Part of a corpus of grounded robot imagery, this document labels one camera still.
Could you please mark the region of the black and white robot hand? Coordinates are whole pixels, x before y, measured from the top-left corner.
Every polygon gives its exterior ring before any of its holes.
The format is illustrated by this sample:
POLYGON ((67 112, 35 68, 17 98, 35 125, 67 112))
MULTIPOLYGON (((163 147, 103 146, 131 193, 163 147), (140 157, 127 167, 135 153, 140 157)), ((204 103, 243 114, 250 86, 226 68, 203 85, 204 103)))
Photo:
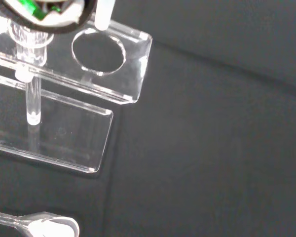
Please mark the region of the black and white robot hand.
POLYGON ((97 3, 96 0, 0 0, 0 13, 31 30, 64 34, 81 28, 97 3))

